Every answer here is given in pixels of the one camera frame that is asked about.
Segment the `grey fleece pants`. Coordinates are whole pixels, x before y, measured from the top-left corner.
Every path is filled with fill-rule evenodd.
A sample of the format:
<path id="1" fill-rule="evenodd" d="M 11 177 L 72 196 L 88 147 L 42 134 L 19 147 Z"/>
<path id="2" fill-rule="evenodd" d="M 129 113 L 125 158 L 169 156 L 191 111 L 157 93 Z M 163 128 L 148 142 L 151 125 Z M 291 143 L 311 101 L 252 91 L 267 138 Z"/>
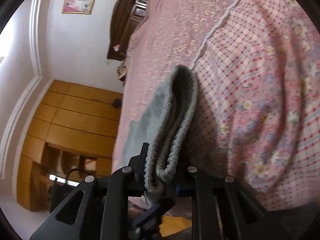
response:
<path id="1" fill-rule="evenodd" d="M 179 153 L 194 117 L 198 86 L 196 75 L 177 65 L 158 86 L 141 118 L 130 124 L 121 163 L 128 164 L 143 143 L 148 143 L 142 179 L 148 205 L 171 194 Z"/>

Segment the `orange wooden wardrobe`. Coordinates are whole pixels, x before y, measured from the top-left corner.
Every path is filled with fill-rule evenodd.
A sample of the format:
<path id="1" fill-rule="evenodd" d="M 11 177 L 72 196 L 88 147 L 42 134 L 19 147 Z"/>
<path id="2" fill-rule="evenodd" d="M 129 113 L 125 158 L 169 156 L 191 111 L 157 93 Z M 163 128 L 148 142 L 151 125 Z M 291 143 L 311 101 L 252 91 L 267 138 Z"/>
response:
<path id="1" fill-rule="evenodd" d="M 79 182 L 86 173 L 109 176 L 118 133 L 121 93 L 55 80 L 25 137 L 17 175 L 17 202 L 29 211 L 49 208 L 49 176 Z"/>

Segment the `black wardrobe door knob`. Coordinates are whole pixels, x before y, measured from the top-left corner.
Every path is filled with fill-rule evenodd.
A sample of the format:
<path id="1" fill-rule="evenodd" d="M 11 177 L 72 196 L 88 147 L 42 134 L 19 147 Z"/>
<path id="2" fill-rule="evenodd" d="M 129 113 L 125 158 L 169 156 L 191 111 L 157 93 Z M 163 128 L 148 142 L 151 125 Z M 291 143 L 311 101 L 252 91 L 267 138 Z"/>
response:
<path id="1" fill-rule="evenodd" d="M 115 99 L 112 103 L 112 107 L 114 108 L 120 108 L 122 106 L 122 100 L 121 99 Z"/>

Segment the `clothes pile on nightstand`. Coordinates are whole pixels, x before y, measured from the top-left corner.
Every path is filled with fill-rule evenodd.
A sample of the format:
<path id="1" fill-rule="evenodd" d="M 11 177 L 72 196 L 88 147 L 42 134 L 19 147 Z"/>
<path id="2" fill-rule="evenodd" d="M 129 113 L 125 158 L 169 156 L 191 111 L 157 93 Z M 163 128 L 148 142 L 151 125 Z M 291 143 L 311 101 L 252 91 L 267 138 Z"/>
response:
<path id="1" fill-rule="evenodd" d="M 117 68 L 117 76 L 118 80 L 122 82 L 123 86 L 125 86 L 125 80 L 127 75 L 127 69 L 126 69 L 126 60 L 123 60 L 120 64 L 120 66 Z"/>

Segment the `grey fluffy robe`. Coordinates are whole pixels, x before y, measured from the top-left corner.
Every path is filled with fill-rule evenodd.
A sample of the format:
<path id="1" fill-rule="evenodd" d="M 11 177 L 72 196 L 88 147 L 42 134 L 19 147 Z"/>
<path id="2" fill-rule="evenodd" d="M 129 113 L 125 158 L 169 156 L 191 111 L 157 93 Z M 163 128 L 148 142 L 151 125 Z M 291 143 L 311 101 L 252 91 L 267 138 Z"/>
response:
<path id="1" fill-rule="evenodd" d="M 319 207 L 311 204 L 270 211 L 264 218 L 245 209 L 239 221 L 230 209 L 217 206 L 215 213 L 225 239 L 319 239 Z"/>

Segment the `pink floral bed cover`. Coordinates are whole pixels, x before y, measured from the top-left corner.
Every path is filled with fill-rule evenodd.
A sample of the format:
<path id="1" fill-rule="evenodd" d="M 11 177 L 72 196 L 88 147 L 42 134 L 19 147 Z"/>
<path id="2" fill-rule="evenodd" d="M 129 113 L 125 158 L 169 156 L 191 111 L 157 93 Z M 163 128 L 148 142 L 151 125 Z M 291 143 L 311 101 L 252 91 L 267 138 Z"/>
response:
<path id="1" fill-rule="evenodd" d="M 182 64 L 199 79 L 191 163 L 269 211 L 319 195 L 319 32 L 296 0 L 149 0 L 131 35 L 112 168 L 130 125 Z"/>

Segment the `dark wooden headboard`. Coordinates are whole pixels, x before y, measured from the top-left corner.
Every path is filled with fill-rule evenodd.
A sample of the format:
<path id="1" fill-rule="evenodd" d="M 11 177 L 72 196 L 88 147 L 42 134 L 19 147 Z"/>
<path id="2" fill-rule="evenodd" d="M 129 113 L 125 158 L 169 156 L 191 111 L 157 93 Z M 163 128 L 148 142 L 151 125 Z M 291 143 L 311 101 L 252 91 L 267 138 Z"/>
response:
<path id="1" fill-rule="evenodd" d="M 136 27 L 146 16 L 149 0 L 117 0 L 110 26 L 110 46 L 107 59 L 123 61 L 129 40 Z"/>

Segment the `framed wedding photo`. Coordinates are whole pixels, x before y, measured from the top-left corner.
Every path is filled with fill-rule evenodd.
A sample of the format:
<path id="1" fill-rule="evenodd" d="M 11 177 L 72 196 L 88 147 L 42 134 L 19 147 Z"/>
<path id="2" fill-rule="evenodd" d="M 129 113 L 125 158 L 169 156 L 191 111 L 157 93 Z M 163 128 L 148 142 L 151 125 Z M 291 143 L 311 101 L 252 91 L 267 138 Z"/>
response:
<path id="1" fill-rule="evenodd" d="M 90 15 L 94 2 L 95 0 L 64 0 L 62 13 Z"/>

